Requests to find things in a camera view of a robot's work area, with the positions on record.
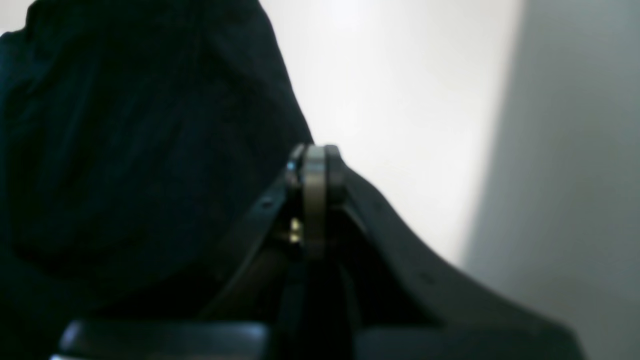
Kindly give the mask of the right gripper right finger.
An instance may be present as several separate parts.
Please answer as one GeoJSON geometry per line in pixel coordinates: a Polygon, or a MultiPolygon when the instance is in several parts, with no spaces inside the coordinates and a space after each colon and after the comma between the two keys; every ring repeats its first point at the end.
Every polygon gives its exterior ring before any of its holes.
{"type": "Polygon", "coordinates": [[[355,360],[583,360],[571,330],[464,275],[325,148],[331,250],[349,275],[355,360]]]}

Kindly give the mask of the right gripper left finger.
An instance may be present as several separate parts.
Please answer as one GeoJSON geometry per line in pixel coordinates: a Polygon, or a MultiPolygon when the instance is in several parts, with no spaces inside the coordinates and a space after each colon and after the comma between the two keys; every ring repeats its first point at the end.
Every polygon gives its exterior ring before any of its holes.
{"type": "Polygon", "coordinates": [[[211,360],[286,360],[304,312],[306,265],[327,253],[329,155],[298,145],[283,173],[215,246],[211,360]]]}

